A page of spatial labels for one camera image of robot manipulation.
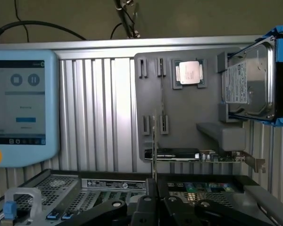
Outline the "black stand pole with clamps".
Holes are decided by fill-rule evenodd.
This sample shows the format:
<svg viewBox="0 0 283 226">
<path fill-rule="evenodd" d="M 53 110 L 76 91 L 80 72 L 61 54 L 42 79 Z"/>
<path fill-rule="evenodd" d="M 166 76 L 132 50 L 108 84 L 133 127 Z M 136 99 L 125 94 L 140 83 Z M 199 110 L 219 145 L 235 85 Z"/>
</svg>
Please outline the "black stand pole with clamps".
<svg viewBox="0 0 283 226">
<path fill-rule="evenodd" d="M 139 4 L 134 0 L 113 0 L 115 10 L 120 19 L 120 26 L 124 28 L 127 38 L 140 38 L 140 33 L 135 28 Z"/>
</svg>

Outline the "black graphics card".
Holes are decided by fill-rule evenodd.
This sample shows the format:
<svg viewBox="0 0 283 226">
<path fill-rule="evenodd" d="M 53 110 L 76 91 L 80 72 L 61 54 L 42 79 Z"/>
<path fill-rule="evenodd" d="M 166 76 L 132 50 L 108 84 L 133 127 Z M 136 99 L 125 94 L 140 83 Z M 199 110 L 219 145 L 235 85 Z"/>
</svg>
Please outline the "black graphics card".
<svg viewBox="0 0 283 226">
<path fill-rule="evenodd" d="M 140 158 L 151 161 L 209 162 L 209 163 L 240 163 L 247 164 L 255 173 L 266 173 L 266 160 L 255 158 L 245 151 L 200 150 L 197 148 L 159 148 L 155 153 L 151 148 L 140 152 Z"/>
</svg>

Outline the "silver CPU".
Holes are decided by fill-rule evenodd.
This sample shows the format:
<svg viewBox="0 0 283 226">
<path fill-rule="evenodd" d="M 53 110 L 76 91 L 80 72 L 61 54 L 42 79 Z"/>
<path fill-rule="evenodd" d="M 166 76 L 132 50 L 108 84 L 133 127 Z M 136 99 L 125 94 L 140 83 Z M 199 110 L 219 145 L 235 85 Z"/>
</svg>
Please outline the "silver CPU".
<svg viewBox="0 0 283 226">
<path fill-rule="evenodd" d="M 203 84 L 202 61 L 180 61 L 175 63 L 175 79 L 180 85 Z"/>
</svg>

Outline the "grey plastic parts rack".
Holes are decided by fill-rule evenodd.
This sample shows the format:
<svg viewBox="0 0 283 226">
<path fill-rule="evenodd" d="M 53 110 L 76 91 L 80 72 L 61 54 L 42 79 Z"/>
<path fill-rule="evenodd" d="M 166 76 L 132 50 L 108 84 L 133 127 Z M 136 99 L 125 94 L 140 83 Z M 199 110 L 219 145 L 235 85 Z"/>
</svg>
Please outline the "grey plastic parts rack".
<svg viewBox="0 0 283 226">
<path fill-rule="evenodd" d="M 139 153 L 152 148 L 152 116 L 157 111 L 157 149 L 197 148 L 200 150 L 244 151 L 246 130 L 242 122 L 230 119 L 222 100 L 222 77 L 217 57 L 234 48 L 208 48 L 138 53 L 134 56 L 135 92 Z M 165 59 L 165 114 L 168 134 L 160 133 L 161 88 L 158 59 Z M 203 84 L 180 85 L 175 63 L 203 62 Z"/>
</svg>

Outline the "light blue teach pendant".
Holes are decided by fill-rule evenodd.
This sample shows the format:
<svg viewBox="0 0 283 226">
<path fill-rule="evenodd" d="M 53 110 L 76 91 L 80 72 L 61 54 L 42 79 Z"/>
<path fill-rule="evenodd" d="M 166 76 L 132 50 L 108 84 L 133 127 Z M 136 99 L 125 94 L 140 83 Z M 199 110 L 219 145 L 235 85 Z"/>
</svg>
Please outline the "light blue teach pendant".
<svg viewBox="0 0 283 226">
<path fill-rule="evenodd" d="M 59 151 L 59 65 L 50 50 L 0 50 L 2 168 L 42 162 Z"/>
</svg>

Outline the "translucent plastic case latch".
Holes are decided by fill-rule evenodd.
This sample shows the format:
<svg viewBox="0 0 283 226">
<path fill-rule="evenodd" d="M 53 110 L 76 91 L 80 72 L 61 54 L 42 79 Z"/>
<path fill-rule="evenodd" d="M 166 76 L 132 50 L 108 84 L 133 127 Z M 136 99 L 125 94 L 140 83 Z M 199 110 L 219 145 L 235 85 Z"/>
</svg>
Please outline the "translucent plastic case latch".
<svg viewBox="0 0 283 226">
<path fill-rule="evenodd" d="M 28 221 L 32 222 L 34 218 L 42 212 L 42 193 L 38 188 L 14 187 L 5 192 L 4 201 L 14 201 L 14 195 L 30 195 L 33 199 Z"/>
</svg>

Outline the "silver hard disk drive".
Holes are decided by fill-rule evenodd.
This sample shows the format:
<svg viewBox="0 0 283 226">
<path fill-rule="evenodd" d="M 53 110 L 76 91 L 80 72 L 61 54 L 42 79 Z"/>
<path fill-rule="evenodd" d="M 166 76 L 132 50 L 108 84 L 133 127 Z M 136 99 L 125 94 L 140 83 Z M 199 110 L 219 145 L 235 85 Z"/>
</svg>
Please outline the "silver hard disk drive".
<svg viewBox="0 0 283 226">
<path fill-rule="evenodd" d="M 229 116 L 272 121 L 275 117 L 275 37 L 231 54 L 227 62 L 222 85 Z"/>
</svg>

